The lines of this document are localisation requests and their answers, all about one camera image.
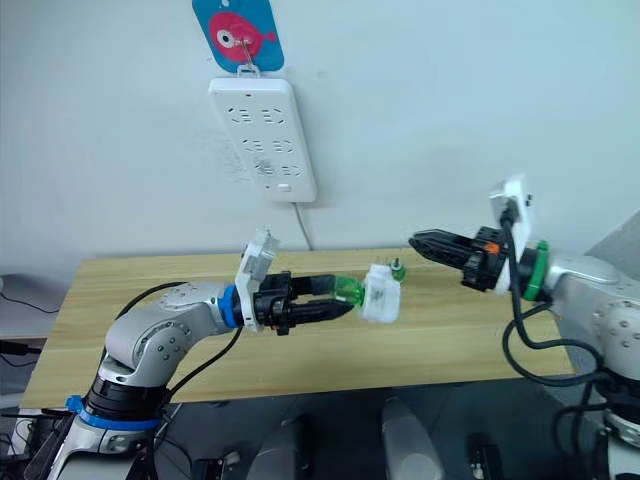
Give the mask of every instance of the red fish drawing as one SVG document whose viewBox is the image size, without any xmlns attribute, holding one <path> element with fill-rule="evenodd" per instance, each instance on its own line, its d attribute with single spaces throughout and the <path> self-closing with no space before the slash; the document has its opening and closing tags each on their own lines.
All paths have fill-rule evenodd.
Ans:
<svg viewBox="0 0 640 480">
<path fill-rule="evenodd" d="M 243 42 L 251 58 L 255 58 L 265 39 L 276 41 L 274 32 L 262 34 L 246 18 L 229 12 L 216 13 L 211 17 L 209 35 L 220 53 L 237 63 L 247 62 Z"/>
</svg>

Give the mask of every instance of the floor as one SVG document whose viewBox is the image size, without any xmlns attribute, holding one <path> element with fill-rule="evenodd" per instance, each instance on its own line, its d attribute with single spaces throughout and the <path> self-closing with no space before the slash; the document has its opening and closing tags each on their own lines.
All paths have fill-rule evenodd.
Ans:
<svg viewBox="0 0 640 480">
<path fill-rule="evenodd" d="M 237 450 L 242 460 L 225 479 L 244 479 L 266 435 L 282 420 L 308 414 L 315 432 L 314 479 L 383 480 L 380 412 L 390 396 L 402 399 L 428 429 L 447 479 L 473 479 L 465 440 L 474 432 L 490 435 L 500 447 L 507 478 L 563 478 L 550 436 L 551 417 L 560 404 L 520 379 L 237 400 L 224 406 L 185 404 L 168 436 L 194 460 Z M 592 433 L 588 425 L 585 437 Z M 187 460 L 168 443 L 157 465 L 161 480 L 188 478 L 180 473 L 188 472 Z"/>
</svg>

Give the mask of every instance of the white plastic object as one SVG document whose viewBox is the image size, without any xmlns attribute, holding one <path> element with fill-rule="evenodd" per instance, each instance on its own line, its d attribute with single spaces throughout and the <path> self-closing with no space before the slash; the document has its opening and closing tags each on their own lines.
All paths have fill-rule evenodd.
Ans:
<svg viewBox="0 0 640 480">
<path fill-rule="evenodd" d="M 316 183 L 289 82 L 280 78 L 214 78 L 209 97 L 265 200 L 315 200 Z"/>
<path fill-rule="evenodd" d="M 397 398 L 382 412 L 382 440 L 389 480 L 443 480 L 444 469 L 418 418 Z"/>
<path fill-rule="evenodd" d="M 258 229 L 256 237 L 249 242 L 242 254 L 242 261 L 236 273 L 234 283 L 240 298 L 244 326 L 252 332 L 259 332 L 264 328 L 256 321 L 253 294 L 258 291 L 260 284 L 267 277 L 279 244 L 280 242 L 273 238 L 268 230 Z"/>
<path fill-rule="evenodd" d="M 520 257 L 524 252 L 533 223 L 533 210 L 531 207 L 531 195 L 527 187 L 524 174 L 514 175 L 507 180 L 496 185 L 489 195 L 493 215 L 498 224 L 500 216 L 504 211 L 508 200 L 515 200 L 518 206 L 518 219 L 514 222 L 511 231 L 513 232 L 513 241 L 516 245 L 516 258 L 520 261 Z M 493 292 L 496 295 L 504 295 L 509 291 L 511 277 L 509 275 L 509 261 L 505 261 L 502 271 L 496 282 Z"/>
<path fill-rule="evenodd" d="M 360 315 L 372 323 L 393 323 L 400 313 L 400 282 L 389 265 L 372 264 L 364 278 L 364 301 Z"/>
</svg>

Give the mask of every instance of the power cord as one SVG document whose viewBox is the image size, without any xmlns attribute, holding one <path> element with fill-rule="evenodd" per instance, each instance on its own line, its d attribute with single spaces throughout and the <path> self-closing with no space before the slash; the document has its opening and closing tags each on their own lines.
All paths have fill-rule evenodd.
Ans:
<svg viewBox="0 0 640 480">
<path fill-rule="evenodd" d="M 507 208 L 500 218 L 500 225 L 502 227 L 502 230 L 504 231 L 508 247 L 509 276 L 511 281 L 511 306 L 513 309 L 513 320 L 507 325 L 507 328 L 505 329 L 502 336 L 502 350 L 507 361 L 509 362 L 509 365 L 511 365 L 511 367 L 513 367 L 513 369 L 523 377 L 533 382 L 551 387 L 571 387 L 574 385 L 581 385 L 589 381 L 609 381 L 610 377 L 604 372 L 600 371 L 600 369 L 604 365 L 604 358 L 592 345 L 574 339 L 557 339 L 535 342 L 531 339 L 531 337 L 529 337 L 529 334 L 527 333 L 527 330 L 524 326 L 524 319 L 527 317 L 523 315 L 521 307 L 520 270 L 516 255 L 515 241 L 513 239 L 513 232 L 511 230 L 513 227 L 513 218 L 513 210 L 510 208 Z M 536 313 L 539 313 L 540 311 L 547 310 L 550 306 L 550 303 L 539 305 L 540 309 L 535 310 L 538 308 L 535 307 L 535 311 L 530 311 L 531 313 L 528 316 L 532 316 Z M 518 335 L 522 342 L 527 347 L 534 350 L 546 350 L 548 348 L 554 347 L 577 347 L 588 351 L 596 361 L 596 370 L 584 375 L 578 375 L 575 377 L 564 379 L 541 377 L 529 372 L 513 358 L 513 355 L 511 354 L 511 351 L 509 349 L 509 337 L 511 336 L 511 332 L 514 328 L 518 332 Z"/>
<path fill-rule="evenodd" d="M 25 302 L 24 300 L 18 300 L 17 298 L 10 298 L 7 297 L 4 292 L 0 292 L 0 297 L 4 298 L 7 302 L 11 302 L 11 303 L 17 303 L 19 305 L 24 305 L 27 307 L 31 307 L 34 308 L 36 310 L 39 310 L 42 313 L 58 313 L 60 311 L 60 309 L 56 309 L 56 310 L 45 310 L 42 307 L 39 307 L 37 305 L 34 305 L 33 303 L 29 303 L 29 302 Z"/>
<path fill-rule="evenodd" d="M 167 393 L 167 395 L 165 396 L 165 399 L 163 400 L 163 405 L 162 407 L 164 407 L 164 405 L 166 405 L 167 403 L 169 403 L 169 401 L 171 400 L 171 398 L 176 394 L 176 392 L 178 390 L 180 390 L 182 387 L 184 387 L 188 382 L 190 382 L 193 377 L 195 377 L 196 375 L 198 375 L 200 372 L 202 372 L 204 369 L 210 367 L 211 365 L 213 365 L 215 362 L 217 362 L 218 360 L 220 360 L 222 357 L 224 357 L 227 353 L 229 353 L 229 350 L 231 350 L 233 348 L 233 346 L 236 344 L 236 342 L 238 341 L 238 339 L 240 338 L 240 334 L 242 333 L 242 329 L 243 329 L 243 325 L 240 325 L 237 329 L 236 329 L 236 333 L 233 335 L 233 337 L 231 338 L 231 340 L 229 341 L 229 343 L 227 343 L 227 345 L 220 350 L 220 352 L 218 352 L 216 355 L 214 355 L 213 357 L 211 357 L 209 360 L 207 360 L 206 362 L 204 362 L 202 365 L 200 365 L 199 367 L 193 369 L 191 372 L 189 372 L 182 380 L 180 380 L 178 383 L 176 383 L 174 385 L 174 387 L 169 390 L 169 392 Z"/>
<path fill-rule="evenodd" d="M 298 220 L 298 226 L 300 227 L 300 232 L 302 233 L 302 236 L 304 237 L 304 241 L 307 244 L 307 248 L 309 249 L 310 252 L 312 252 L 313 245 L 311 244 L 311 240 L 309 240 L 309 234 L 307 233 L 307 229 L 304 226 L 304 222 L 302 221 L 302 216 L 300 215 L 300 207 L 298 206 L 297 202 L 291 202 L 291 205 L 293 205 L 293 209 L 296 212 L 296 219 Z"/>
<path fill-rule="evenodd" d="M 571 446 L 574 451 L 574 454 L 578 458 L 578 461 L 581 461 L 582 449 L 580 446 L 580 425 L 585 412 L 593 412 L 593 411 L 602 411 L 606 408 L 609 408 L 611 405 L 609 403 L 601 403 L 598 405 L 589 405 L 589 400 L 591 398 L 591 393 L 593 391 L 593 387 L 595 384 L 609 383 L 610 386 L 614 386 L 613 379 L 602 371 L 604 367 L 604 358 L 598 352 L 598 350 L 592 345 L 574 339 L 558 339 L 558 340 L 548 340 L 543 342 L 535 342 L 529 337 L 527 330 L 524 325 L 524 320 L 529 318 L 537 313 L 548 310 L 552 306 L 552 302 L 545 302 L 537 305 L 536 307 L 528 310 L 525 313 L 522 313 L 521 307 L 521 295 L 520 295 L 520 271 L 518 265 L 518 259 L 516 254 L 516 246 L 513 238 L 513 223 L 517 216 L 517 207 L 514 202 L 510 201 L 507 208 L 503 212 L 500 217 L 500 226 L 505 234 L 506 243 L 508 247 L 508 260 L 509 260 L 509 276 L 511 280 L 511 305 L 513 309 L 513 320 L 509 322 L 507 328 L 504 330 L 504 334 L 502 336 L 502 350 L 504 352 L 504 356 L 507 359 L 507 362 L 511 367 L 518 372 L 523 377 L 531 380 L 533 382 L 551 386 L 551 387 L 570 387 L 575 385 L 586 384 L 585 388 L 582 392 L 582 398 L 580 400 L 579 405 L 573 405 L 564 407 L 558 410 L 552 421 L 552 435 L 553 442 L 555 447 L 562 453 L 565 457 L 565 460 L 569 459 L 569 454 L 564 450 L 562 443 L 560 441 L 560 421 L 561 419 L 568 414 L 574 414 L 573 421 L 571 424 Z M 534 350 L 545 350 L 547 348 L 554 347 L 577 347 L 581 348 L 587 352 L 589 352 L 595 362 L 596 368 L 593 372 L 577 375 L 571 378 L 548 378 L 539 375 L 535 375 L 524 367 L 522 367 L 511 354 L 509 348 L 509 339 L 513 330 L 518 332 L 518 335 L 522 342 L 529 348 Z M 589 465 L 585 465 L 583 463 L 579 463 L 580 465 L 580 475 L 584 476 L 584 478 L 589 477 Z"/>
<path fill-rule="evenodd" d="M 0 358 L 4 360 L 6 363 L 8 363 L 10 366 L 12 366 L 13 368 L 28 367 L 29 365 L 35 365 L 36 363 L 38 363 L 38 360 L 33 360 L 32 362 L 25 362 L 25 363 L 13 363 L 11 360 L 9 360 L 7 357 L 5 357 L 1 353 L 0 353 Z"/>
</svg>

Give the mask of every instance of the power strip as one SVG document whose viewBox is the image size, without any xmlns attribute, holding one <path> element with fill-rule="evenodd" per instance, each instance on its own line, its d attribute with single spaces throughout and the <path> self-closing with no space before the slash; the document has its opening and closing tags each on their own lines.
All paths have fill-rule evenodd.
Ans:
<svg viewBox="0 0 640 480">
<path fill-rule="evenodd" d="M 209 97 L 258 191 L 313 202 L 316 183 L 293 89 L 279 78 L 214 78 Z"/>
</svg>

